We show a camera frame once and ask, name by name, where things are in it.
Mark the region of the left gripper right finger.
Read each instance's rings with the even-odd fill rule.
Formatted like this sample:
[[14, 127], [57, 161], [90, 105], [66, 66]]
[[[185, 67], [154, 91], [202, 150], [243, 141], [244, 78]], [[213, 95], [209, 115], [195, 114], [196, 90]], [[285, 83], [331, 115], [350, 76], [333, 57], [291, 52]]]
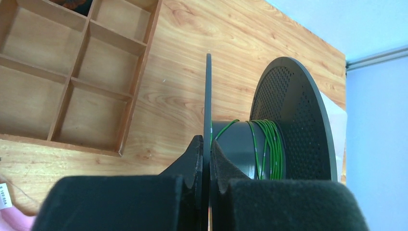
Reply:
[[223, 153], [217, 141], [211, 144], [210, 152], [210, 206], [212, 230], [235, 230], [233, 201], [228, 193], [230, 180], [248, 180]]

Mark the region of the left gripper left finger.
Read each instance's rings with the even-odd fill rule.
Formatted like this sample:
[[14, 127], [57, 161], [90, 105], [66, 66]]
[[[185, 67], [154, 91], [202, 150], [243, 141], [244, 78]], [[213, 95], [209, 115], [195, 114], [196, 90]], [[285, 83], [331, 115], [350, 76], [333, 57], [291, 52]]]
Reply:
[[202, 229], [203, 143], [203, 136], [195, 135], [185, 152], [160, 173], [182, 178], [176, 196], [178, 231]]

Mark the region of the black cable spool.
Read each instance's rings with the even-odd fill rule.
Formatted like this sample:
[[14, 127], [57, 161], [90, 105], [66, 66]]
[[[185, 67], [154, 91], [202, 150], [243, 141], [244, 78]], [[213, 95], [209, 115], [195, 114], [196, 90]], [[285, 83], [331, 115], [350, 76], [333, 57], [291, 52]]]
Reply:
[[206, 57], [204, 164], [213, 141], [245, 175], [257, 180], [337, 180], [331, 127], [318, 87], [296, 59], [267, 65], [248, 119], [212, 119], [212, 59]]

